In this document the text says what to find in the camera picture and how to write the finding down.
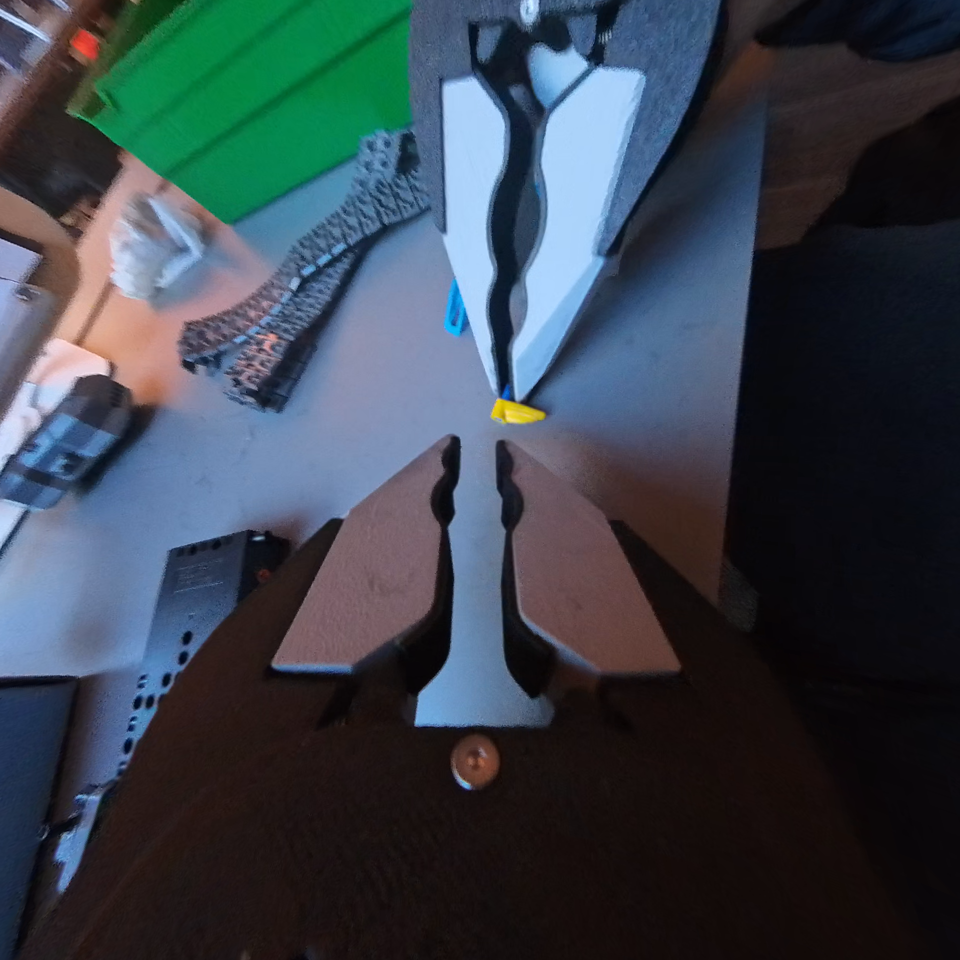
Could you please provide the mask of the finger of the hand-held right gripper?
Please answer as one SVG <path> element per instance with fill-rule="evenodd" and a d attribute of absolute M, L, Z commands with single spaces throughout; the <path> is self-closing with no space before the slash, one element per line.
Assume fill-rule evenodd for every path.
<path fill-rule="evenodd" d="M 521 270 L 525 114 L 483 74 L 447 79 L 440 95 L 443 244 L 490 389 L 516 397 L 511 296 Z"/>
<path fill-rule="evenodd" d="M 519 275 L 523 311 L 509 347 L 518 402 L 549 371 L 607 266 L 602 234 L 645 85 L 634 68 L 589 67 L 551 99 L 536 129 L 537 233 Z"/>

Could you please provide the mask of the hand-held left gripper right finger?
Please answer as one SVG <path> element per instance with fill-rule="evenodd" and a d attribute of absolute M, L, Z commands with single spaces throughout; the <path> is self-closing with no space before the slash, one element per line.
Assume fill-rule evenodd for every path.
<path fill-rule="evenodd" d="M 503 650 L 531 699 L 682 665 L 606 515 L 518 444 L 495 447 Z"/>

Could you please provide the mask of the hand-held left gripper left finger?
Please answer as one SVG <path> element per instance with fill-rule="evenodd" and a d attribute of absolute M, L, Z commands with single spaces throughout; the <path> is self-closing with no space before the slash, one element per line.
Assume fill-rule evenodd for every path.
<path fill-rule="evenodd" d="M 393 665 L 409 694 L 450 653 L 450 524 L 461 440 L 446 435 L 342 520 L 271 668 L 360 675 Z"/>

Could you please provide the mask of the black controller box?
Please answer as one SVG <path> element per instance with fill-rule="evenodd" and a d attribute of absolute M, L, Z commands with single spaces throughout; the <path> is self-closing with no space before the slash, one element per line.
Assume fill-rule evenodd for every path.
<path fill-rule="evenodd" d="M 115 778 L 126 772 L 164 697 L 210 634 L 291 552 L 270 531 L 241 530 L 170 550 L 130 696 Z"/>

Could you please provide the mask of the yellow wedge piece blue pin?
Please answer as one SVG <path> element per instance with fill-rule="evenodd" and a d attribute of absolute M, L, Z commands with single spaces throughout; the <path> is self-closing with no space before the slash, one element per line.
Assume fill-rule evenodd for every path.
<path fill-rule="evenodd" d="M 510 384 L 507 384 L 493 403 L 490 419 L 504 426 L 525 426 L 543 422 L 547 414 L 534 406 L 516 400 Z"/>

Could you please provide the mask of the grey desk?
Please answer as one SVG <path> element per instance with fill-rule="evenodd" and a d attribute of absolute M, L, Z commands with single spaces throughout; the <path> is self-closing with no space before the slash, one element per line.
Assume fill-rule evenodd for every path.
<path fill-rule="evenodd" d="M 99 299 L 78 294 L 64 333 L 110 359 L 149 413 L 89 492 L 29 516 L 2 555 L 2 677 L 80 679 L 54 821 L 115 773 L 170 548 L 247 528 L 298 546 L 447 434 L 462 441 L 453 636 L 418 725 L 547 718 L 502 661 L 500 437 L 717 601 L 770 71 L 751 46 L 721 78 L 541 383 L 538 425 L 491 420 L 473 339 L 443 329 L 451 271 L 427 217 L 374 245 L 283 413 L 235 404 L 180 367 L 182 322 L 255 288 L 339 204 L 347 169 L 235 227 L 215 222 L 212 257 L 171 301 L 127 301 L 106 284 Z"/>

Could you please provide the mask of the green plastic bin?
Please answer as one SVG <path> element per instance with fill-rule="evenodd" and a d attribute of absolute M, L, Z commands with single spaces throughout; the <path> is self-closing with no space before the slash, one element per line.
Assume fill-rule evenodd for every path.
<path fill-rule="evenodd" d="M 410 123 L 407 1 L 126 2 L 67 105 L 226 224 Z"/>

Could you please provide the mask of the crumpled white tissue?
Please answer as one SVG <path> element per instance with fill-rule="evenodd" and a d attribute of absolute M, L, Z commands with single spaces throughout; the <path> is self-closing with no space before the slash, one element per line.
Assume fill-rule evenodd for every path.
<path fill-rule="evenodd" d="M 202 220 L 162 195 L 135 193 L 113 222 L 110 281 L 125 298 L 143 302 L 198 264 L 207 248 Z"/>

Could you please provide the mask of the grey faceted toy block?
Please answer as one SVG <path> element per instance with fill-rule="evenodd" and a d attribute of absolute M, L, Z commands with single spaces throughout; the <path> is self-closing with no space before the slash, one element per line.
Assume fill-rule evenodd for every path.
<path fill-rule="evenodd" d="M 6 459 L 2 502 L 33 512 L 57 506 L 113 451 L 133 414 L 131 390 L 114 378 L 78 378 Z"/>

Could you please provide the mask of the grey plastic beam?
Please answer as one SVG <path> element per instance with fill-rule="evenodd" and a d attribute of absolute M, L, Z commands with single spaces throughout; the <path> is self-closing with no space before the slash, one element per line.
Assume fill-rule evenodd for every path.
<path fill-rule="evenodd" d="M 66 892 L 76 876 L 117 784 L 117 778 L 113 778 L 80 790 L 68 816 L 56 826 L 53 866 L 54 893 L 58 897 Z"/>

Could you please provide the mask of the white flat pad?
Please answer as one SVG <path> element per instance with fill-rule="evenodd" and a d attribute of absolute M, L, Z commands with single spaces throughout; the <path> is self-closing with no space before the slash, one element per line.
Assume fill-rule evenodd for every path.
<path fill-rule="evenodd" d="M 1 424 L 1 468 L 19 444 L 56 407 L 79 378 L 106 375 L 114 367 L 107 360 L 78 345 L 54 338 L 47 342 L 22 382 Z M 1 546 L 18 531 L 27 513 L 2 502 Z"/>

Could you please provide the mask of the wooden display board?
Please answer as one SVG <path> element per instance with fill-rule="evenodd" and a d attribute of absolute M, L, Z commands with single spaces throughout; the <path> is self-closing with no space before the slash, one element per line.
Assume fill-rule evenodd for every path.
<path fill-rule="evenodd" d="M 6 188 L 1 189 L 2 279 L 30 284 L 55 296 L 50 338 L 80 279 L 75 244 L 65 229 L 40 207 Z"/>

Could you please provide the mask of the instruction sheet stand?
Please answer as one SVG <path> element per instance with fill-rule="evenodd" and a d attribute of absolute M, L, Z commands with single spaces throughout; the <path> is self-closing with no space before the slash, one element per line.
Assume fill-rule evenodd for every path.
<path fill-rule="evenodd" d="M 1 279 L 1 417 L 51 336 L 56 306 L 40 287 Z"/>

